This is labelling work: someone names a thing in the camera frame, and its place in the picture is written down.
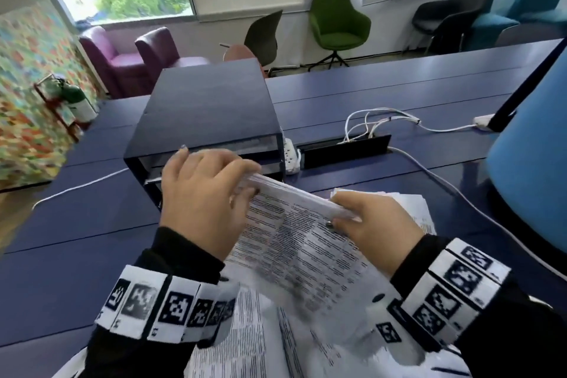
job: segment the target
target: hand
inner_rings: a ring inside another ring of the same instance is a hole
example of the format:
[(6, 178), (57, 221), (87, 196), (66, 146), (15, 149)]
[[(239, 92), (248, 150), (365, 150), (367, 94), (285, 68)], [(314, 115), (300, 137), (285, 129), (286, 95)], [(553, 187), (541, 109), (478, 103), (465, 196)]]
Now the hand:
[(423, 237), (413, 218), (389, 196), (339, 191), (331, 199), (353, 211), (362, 223), (334, 219), (333, 226), (346, 233), (378, 270), (393, 276)]
[(163, 208), (167, 226), (219, 260), (230, 254), (245, 227), (254, 188), (234, 190), (245, 174), (261, 167), (227, 149), (189, 154), (182, 147), (162, 171)]

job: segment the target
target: left hand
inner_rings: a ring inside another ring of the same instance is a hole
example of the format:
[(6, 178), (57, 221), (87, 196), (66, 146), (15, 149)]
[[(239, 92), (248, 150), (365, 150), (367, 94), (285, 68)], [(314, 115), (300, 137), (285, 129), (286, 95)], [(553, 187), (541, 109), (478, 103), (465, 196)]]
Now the left hand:
[(182, 147), (162, 171), (160, 226), (178, 232), (219, 260), (224, 260), (245, 227), (254, 188), (234, 190), (246, 174), (260, 172), (252, 160), (227, 149), (190, 154)]

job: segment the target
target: blue chair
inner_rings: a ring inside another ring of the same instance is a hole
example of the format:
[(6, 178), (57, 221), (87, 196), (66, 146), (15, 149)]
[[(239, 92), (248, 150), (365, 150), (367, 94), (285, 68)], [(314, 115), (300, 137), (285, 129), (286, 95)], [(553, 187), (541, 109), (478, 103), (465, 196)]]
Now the blue chair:
[(502, 31), (520, 24), (514, 19), (491, 13), (493, 1), (486, 1), (483, 13), (472, 23), (463, 43), (463, 51), (492, 48)]
[(558, 9), (559, 0), (515, 0), (508, 17), (520, 23), (546, 23), (567, 32), (567, 11)]

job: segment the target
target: pink chair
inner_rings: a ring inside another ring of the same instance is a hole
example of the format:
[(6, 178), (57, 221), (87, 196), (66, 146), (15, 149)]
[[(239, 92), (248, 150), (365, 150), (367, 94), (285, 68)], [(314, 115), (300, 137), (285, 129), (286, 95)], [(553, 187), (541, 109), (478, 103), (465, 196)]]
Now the pink chair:
[(119, 54), (100, 26), (84, 31), (79, 41), (113, 99), (151, 93), (153, 83), (140, 54)]
[[(235, 45), (230, 45), (229, 49), (226, 50), (224, 56), (222, 57), (222, 61), (241, 60), (241, 59), (256, 59), (256, 56), (250, 50), (250, 48), (248, 48), (246, 45), (242, 45), (239, 43)], [(262, 66), (260, 66), (259, 61), (258, 61), (258, 66), (262, 71), (262, 75), (264, 76), (264, 78), (268, 78), (268, 74), (266, 74)]]
[(140, 36), (136, 39), (136, 47), (154, 84), (164, 69), (210, 63), (204, 57), (180, 57), (167, 27), (160, 27)]

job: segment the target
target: fire extinguisher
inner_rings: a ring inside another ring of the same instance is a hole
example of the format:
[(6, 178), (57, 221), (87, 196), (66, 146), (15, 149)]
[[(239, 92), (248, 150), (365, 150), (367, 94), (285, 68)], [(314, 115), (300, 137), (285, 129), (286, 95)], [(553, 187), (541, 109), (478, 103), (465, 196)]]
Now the fire extinguisher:
[(97, 114), (81, 90), (81, 87), (65, 81), (61, 85), (61, 97), (67, 103), (67, 107), (69, 107), (75, 116), (77, 124), (81, 127), (88, 127), (96, 118)]

